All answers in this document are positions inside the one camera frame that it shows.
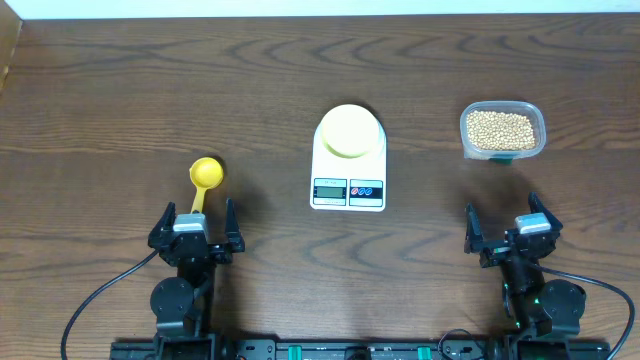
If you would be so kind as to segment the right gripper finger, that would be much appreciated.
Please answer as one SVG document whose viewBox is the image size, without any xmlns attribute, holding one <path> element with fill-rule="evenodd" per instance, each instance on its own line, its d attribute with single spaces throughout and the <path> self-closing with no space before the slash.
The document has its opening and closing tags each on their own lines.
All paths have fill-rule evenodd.
<svg viewBox="0 0 640 360">
<path fill-rule="evenodd" d="M 529 193 L 528 205 L 531 213 L 542 213 L 546 217 L 552 231 L 561 231 L 563 229 L 563 224 L 544 206 L 536 192 Z"/>
<path fill-rule="evenodd" d="M 471 203 L 466 206 L 465 212 L 467 225 L 464 252 L 479 253 L 484 244 L 484 235 L 480 226 L 477 212 Z"/>
</svg>

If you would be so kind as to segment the yellow measuring scoop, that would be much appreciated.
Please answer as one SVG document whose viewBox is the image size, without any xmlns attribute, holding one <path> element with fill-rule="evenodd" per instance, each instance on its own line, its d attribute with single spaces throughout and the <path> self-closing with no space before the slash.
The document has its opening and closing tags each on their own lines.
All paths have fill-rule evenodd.
<svg viewBox="0 0 640 360">
<path fill-rule="evenodd" d="M 206 192 L 218 187 L 224 179 L 224 169 L 221 163 L 211 157 L 196 160 L 189 169 L 189 177 L 196 188 L 191 212 L 203 211 Z"/>
</svg>

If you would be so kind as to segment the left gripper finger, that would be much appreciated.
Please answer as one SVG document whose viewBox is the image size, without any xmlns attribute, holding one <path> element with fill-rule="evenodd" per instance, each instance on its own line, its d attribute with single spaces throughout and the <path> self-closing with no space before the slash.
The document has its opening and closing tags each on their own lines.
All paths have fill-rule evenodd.
<svg viewBox="0 0 640 360">
<path fill-rule="evenodd" d="M 225 219 L 225 235 L 228 241 L 233 245 L 242 244 L 242 234 L 235 214 L 234 202 L 231 198 L 226 200 L 226 219 Z"/>
<path fill-rule="evenodd" d="M 171 233 L 176 217 L 176 207 L 173 202 L 167 204 L 162 216 L 149 233 L 150 240 L 162 239 L 166 234 Z"/>
</svg>

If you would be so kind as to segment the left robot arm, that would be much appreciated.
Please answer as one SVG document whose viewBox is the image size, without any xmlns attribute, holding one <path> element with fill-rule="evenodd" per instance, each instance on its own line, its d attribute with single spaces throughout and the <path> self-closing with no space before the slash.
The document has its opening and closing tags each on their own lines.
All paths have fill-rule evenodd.
<svg viewBox="0 0 640 360">
<path fill-rule="evenodd" d="M 234 203 L 226 201 L 223 242 L 209 241 L 203 213 L 176 213 L 169 203 L 148 236 L 148 245 L 169 266 L 174 277 L 160 281 L 150 297 L 156 316 L 154 337 L 157 359 L 216 359 L 224 346 L 209 329 L 214 295 L 215 269 L 230 264 L 245 242 L 235 215 Z"/>
</svg>

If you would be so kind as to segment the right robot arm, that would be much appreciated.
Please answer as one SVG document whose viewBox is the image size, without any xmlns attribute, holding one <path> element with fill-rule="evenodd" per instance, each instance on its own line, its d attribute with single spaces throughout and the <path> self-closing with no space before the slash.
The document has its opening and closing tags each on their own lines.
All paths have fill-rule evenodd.
<svg viewBox="0 0 640 360">
<path fill-rule="evenodd" d="M 492 340 L 488 359 L 569 359 L 569 339 L 580 332 L 586 292 L 572 282 L 547 281 L 539 260 L 556 249 L 563 224 L 537 194 L 528 196 L 530 212 L 516 217 L 501 240 L 484 237 L 475 208 L 466 206 L 464 252 L 477 253 L 483 268 L 499 267 L 505 312 L 516 331 Z"/>
</svg>

